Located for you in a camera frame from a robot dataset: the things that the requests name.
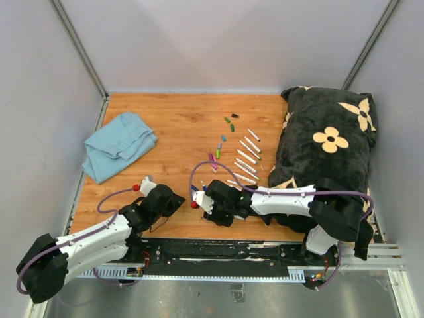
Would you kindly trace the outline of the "pink cap marker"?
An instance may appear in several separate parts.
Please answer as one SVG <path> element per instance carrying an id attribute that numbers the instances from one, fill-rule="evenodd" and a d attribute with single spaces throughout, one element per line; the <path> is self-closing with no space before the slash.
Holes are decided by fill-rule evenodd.
<path id="1" fill-rule="evenodd" d="M 240 175 L 238 173 L 234 173 L 233 176 L 236 177 L 240 181 L 248 182 L 249 184 L 252 184 L 252 185 L 257 185 L 258 184 L 258 181 L 257 180 L 253 180 L 251 178 L 242 176 L 242 175 Z"/>

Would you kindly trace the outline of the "light green cap marker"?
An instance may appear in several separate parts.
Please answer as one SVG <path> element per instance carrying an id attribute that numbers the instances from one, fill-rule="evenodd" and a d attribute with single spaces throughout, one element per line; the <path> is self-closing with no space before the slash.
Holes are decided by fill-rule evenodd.
<path id="1" fill-rule="evenodd" d="M 248 170 L 244 166 L 240 165 L 238 162 L 233 162 L 233 164 L 235 166 L 237 166 L 238 168 L 240 168 L 241 170 L 243 170 L 244 172 L 246 172 L 248 175 L 252 176 L 254 179 L 256 179 L 258 181 L 260 180 L 260 177 L 258 177 L 256 174 L 252 173 L 250 170 Z"/>

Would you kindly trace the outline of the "sky blue cap marker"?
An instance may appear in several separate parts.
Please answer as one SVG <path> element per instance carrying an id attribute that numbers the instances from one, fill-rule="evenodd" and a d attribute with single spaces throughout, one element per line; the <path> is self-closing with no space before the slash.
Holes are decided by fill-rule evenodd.
<path id="1" fill-rule="evenodd" d="M 256 159 L 251 158 L 249 155 L 245 154 L 243 151 L 237 149 L 237 152 L 244 158 L 246 158 L 248 161 L 252 162 L 254 165 L 258 164 L 258 161 Z"/>

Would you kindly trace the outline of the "dark green rainbow marker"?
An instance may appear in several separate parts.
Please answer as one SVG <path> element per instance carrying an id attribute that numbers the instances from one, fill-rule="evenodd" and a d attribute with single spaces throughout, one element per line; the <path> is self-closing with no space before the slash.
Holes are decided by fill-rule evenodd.
<path id="1" fill-rule="evenodd" d="M 255 153 L 249 146 L 247 146 L 243 141 L 239 140 L 239 142 L 259 161 L 262 161 L 262 158 Z"/>

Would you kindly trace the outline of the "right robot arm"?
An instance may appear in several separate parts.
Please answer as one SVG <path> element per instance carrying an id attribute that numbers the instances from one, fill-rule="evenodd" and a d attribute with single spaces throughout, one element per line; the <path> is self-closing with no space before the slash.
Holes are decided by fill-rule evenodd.
<path id="1" fill-rule="evenodd" d="M 305 232 L 301 259 L 314 265 L 338 242 L 354 242 L 360 234 L 360 193 L 325 178 L 299 188 L 244 187 L 237 189 L 219 180 L 193 193 L 205 218 L 229 227 L 235 219 L 259 217 L 269 223 L 279 217 L 292 230 Z"/>

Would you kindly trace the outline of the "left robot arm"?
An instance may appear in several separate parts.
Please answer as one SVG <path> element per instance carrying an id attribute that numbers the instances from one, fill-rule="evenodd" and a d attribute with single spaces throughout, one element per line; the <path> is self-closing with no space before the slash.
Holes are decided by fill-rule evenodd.
<path id="1" fill-rule="evenodd" d="M 154 185 L 132 203 L 111 209 L 111 217 L 80 232 L 39 236 L 16 267 L 16 289 L 35 304 L 53 298 L 76 276 L 106 262 L 134 262 L 142 254 L 139 234 L 161 217 L 171 217 L 185 198 Z"/>

